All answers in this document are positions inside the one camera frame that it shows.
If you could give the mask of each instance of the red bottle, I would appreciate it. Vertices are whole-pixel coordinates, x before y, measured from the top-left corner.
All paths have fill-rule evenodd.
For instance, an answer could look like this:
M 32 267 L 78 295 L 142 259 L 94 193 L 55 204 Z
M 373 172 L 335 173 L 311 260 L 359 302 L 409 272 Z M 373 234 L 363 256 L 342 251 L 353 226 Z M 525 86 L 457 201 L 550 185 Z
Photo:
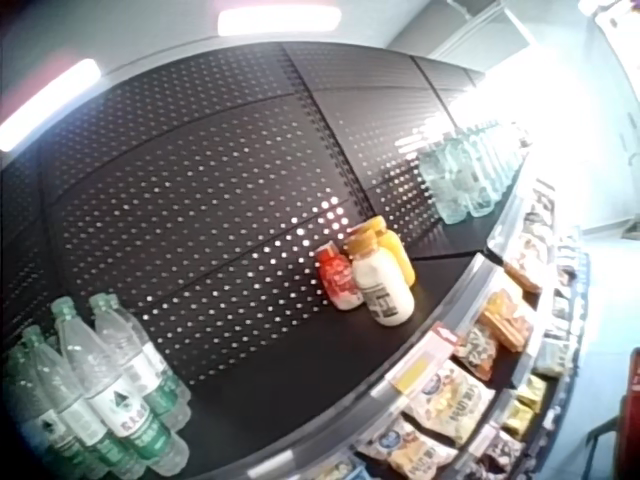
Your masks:
M 364 299 L 353 280 L 351 263 L 333 242 L 316 250 L 316 261 L 324 289 L 338 310 L 351 310 L 362 304 Z

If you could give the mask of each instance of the ceiling light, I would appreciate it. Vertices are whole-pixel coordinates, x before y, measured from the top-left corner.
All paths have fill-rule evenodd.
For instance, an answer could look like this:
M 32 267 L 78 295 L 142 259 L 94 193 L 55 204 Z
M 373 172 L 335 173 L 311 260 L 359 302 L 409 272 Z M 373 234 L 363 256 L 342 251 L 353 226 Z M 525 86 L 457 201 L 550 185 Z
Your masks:
M 340 9 L 327 5 L 262 5 L 224 10 L 218 35 L 273 32 L 328 32 L 340 23 Z
M 8 152 L 56 111 L 100 79 L 95 61 L 85 59 L 51 81 L 0 125 L 0 150 Z

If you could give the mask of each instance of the orange juice bottle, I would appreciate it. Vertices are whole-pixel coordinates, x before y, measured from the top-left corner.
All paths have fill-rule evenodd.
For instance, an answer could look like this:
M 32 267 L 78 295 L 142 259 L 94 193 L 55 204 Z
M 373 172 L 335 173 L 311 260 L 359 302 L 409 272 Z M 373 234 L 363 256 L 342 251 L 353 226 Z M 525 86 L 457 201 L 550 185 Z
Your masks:
M 364 230 L 371 230 L 376 234 L 376 237 L 378 237 L 378 245 L 391 252 L 396 262 L 398 262 L 400 270 L 402 270 L 404 281 L 407 285 L 412 286 L 416 281 L 416 272 L 413 270 L 411 260 L 409 260 L 409 256 L 402 245 L 400 237 L 398 237 L 396 232 L 387 228 L 387 222 L 385 222 L 382 215 L 377 215 L 358 225 L 351 233 L 362 232 Z

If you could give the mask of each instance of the floor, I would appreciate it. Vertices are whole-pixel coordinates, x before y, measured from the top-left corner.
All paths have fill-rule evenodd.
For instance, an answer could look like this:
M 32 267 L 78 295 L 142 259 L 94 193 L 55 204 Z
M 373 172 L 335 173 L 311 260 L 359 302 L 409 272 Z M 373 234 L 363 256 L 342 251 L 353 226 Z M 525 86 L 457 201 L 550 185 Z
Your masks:
M 640 346 L 640 242 L 622 240 L 620 233 L 585 237 L 591 287 L 580 372 L 559 436 L 536 480 L 580 479 L 587 432 L 617 415 L 626 390 L 630 354 Z M 600 438 L 590 480 L 612 478 L 613 442 L 613 433 Z

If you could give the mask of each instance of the price label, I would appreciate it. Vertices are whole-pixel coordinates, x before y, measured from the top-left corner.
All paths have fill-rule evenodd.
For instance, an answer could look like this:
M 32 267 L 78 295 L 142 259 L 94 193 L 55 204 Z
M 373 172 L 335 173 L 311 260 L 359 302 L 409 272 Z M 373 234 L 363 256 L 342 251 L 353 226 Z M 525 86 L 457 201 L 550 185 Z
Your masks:
M 457 342 L 456 334 L 441 322 L 436 322 L 424 338 L 385 375 L 385 378 L 400 393 L 411 396 L 413 392 L 422 388 L 451 356 Z

